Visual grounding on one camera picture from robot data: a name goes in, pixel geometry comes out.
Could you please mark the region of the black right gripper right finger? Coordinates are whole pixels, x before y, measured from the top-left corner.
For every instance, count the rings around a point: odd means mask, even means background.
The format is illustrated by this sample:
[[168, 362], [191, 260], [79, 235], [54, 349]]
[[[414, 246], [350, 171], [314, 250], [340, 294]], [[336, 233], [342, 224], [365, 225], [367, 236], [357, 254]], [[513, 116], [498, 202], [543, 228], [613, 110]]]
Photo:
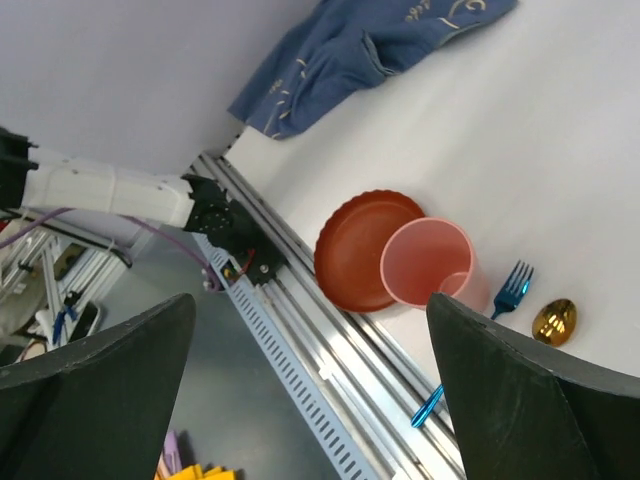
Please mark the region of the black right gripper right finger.
[[638, 478], [638, 378], [445, 294], [431, 296], [426, 317], [467, 478]]

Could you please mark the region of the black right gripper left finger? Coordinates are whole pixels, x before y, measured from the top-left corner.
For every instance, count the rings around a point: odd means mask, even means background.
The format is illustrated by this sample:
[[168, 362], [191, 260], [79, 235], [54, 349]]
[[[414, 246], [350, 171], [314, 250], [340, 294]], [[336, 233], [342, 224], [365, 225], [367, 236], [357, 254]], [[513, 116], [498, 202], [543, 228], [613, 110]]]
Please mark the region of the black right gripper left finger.
[[151, 479], [196, 323], [179, 294], [1, 369], [4, 479]]

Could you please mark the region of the gold ornate spoon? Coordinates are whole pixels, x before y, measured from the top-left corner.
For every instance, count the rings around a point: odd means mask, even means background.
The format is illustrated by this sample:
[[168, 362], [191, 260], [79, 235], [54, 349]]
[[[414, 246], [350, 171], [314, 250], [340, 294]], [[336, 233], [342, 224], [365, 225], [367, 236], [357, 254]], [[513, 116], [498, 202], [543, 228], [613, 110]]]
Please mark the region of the gold ornate spoon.
[[543, 307], [532, 322], [532, 337], [546, 345], [560, 347], [577, 325], [577, 307], [569, 299], [556, 299]]

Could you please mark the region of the blue metal fork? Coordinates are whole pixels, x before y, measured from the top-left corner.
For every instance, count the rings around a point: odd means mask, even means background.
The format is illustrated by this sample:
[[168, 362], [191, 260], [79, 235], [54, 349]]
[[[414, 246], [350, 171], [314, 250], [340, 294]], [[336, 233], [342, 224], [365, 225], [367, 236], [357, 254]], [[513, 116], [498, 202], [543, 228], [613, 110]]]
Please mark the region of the blue metal fork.
[[[490, 316], [491, 320], [496, 320], [499, 316], [511, 313], [517, 309], [529, 290], [534, 271], [534, 267], [526, 262], [518, 261], [516, 263], [507, 280], [494, 297], [494, 311]], [[411, 419], [411, 426], [413, 428], [420, 428], [424, 425], [441, 400], [443, 394], [444, 387], [443, 385], [439, 385], [413, 415]]]

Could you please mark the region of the pink plastic cup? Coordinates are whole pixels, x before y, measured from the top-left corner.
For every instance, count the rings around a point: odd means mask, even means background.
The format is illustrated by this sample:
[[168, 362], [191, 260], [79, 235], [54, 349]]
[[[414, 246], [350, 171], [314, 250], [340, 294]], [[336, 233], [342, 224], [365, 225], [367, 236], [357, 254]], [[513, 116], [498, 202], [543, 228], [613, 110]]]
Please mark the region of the pink plastic cup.
[[394, 300], [415, 309], [425, 309], [435, 293], [476, 312], [489, 304], [489, 282], [469, 236], [441, 218], [419, 218], [398, 229], [383, 249], [380, 276]]

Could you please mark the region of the red round plate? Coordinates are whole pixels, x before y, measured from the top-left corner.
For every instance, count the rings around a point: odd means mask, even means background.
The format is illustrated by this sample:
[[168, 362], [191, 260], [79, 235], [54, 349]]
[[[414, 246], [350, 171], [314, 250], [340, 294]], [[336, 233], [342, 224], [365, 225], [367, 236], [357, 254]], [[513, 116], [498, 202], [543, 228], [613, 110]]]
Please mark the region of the red round plate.
[[314, 273], [325, 297], [353, 313], [373, 313], [395, 303], [380, 275], [391, 236], [425, 212], [393, 190], [363, 192], [341, 205], [322, 227], [314, 249]]

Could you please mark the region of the blue cloth placemat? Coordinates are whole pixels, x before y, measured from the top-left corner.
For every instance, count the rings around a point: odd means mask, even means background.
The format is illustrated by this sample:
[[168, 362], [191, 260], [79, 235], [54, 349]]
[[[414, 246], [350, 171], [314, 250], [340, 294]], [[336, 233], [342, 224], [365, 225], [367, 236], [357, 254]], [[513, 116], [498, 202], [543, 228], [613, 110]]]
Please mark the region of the blue cloth placemat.
[[513, 1], [322, 1], [267, 55], [228, 108], [268, 138], [297, 136], [353, 93], [402, 74]]

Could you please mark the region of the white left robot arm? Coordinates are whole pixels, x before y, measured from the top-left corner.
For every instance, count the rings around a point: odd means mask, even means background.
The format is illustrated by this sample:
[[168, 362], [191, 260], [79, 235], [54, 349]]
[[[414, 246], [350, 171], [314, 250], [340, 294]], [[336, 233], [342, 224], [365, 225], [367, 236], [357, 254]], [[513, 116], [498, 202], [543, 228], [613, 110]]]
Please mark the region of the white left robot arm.
[[[80, 209], [250, 246], [223, 191], [195, 175], [158, 177], [44, 158], [24, 136], [1, 134], [1, 204], [48, 217]], [[97, 334], [1, 370], [5, 479], [149, 479], [155, 474], [196, 323], [176, 295]]]

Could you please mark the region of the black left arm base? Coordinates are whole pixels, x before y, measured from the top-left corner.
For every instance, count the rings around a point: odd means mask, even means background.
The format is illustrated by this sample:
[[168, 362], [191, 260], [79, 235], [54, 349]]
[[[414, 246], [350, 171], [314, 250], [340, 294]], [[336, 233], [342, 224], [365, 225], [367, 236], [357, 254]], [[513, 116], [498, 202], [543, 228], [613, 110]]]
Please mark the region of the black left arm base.
[[245, 207], [236, 200], [216, 202], [205, 219], [209, 243], [227, 252], [237, 263], [221, 268], [223, 278], [233, 285], [246, 277], [253, 285], [275, 278], [285, 257]]

